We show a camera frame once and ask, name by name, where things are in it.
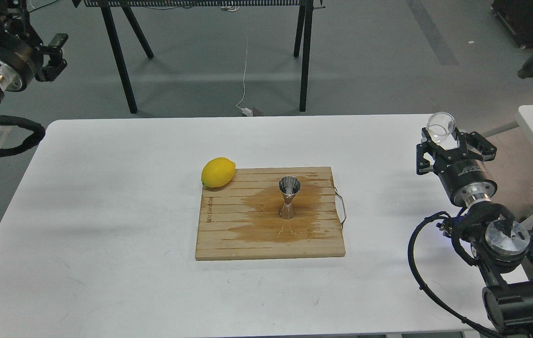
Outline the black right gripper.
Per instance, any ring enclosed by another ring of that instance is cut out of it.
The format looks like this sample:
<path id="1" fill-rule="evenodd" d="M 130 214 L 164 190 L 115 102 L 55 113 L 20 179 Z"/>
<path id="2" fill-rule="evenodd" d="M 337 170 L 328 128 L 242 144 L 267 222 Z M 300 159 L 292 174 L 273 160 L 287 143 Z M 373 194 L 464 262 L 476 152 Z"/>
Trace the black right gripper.
<path id="1" fill-rule="evenodd" d="M 457 207 L 469 208 L 480 201 L 490 201 L 498 190 L 484 162 L 493 161 L 497 148 L 478 132 L 454 132 L 458 148 L 445 150 L 433 141 L 427 129 L 421 129 L 416 145 L 416 174 L 435 173 L 449 198 Z"/>

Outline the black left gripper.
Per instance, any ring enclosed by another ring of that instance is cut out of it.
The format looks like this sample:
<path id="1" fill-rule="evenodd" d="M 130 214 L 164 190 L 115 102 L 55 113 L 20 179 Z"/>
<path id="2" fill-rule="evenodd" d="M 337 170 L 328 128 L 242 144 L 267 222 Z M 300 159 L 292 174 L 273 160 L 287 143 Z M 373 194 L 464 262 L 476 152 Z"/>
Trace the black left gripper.
<path id="1" fill-rule="evenodd" d="M 52 82 L 67 66 L 62 48 L 67 33 L 57 33 L 50 43 L 30 46 L 21 38 L 31 37 L 27 0 L 0 0 L 0 92 L 22 92 L 34 79 Z M 44 57 L 49 57 L 43 65 Z"/>

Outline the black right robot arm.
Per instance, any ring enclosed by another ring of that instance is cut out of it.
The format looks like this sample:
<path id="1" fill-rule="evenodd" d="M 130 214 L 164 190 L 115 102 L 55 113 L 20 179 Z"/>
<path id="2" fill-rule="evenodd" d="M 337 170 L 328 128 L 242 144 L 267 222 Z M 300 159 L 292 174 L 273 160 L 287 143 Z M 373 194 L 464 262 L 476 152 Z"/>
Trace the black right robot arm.
<path id="1" fill-rule="evenodd" d="M 446 150 L 426 128 L 416 147 L 416 173 L 435 173 L 449 201 L 460 207 L 456 216 L 438 212 L 426 217 L 413 231 L 407 248 L 411 273 L 422 290 L 442 309 L 488 338 L 525 335 L 533 338 L 533 227 L 527 229 L 514 215 L 491 199 L 497 184 L 484 163 L 494 160 L 496 147 L 478 132 L 453 131 L 457 147 Z M 437 222 L 453 250 L 485 282 L 483 304 L 494 329 L 487 329 L 453 310 L 425 283 L 414 258 L 418 235 Z"/>

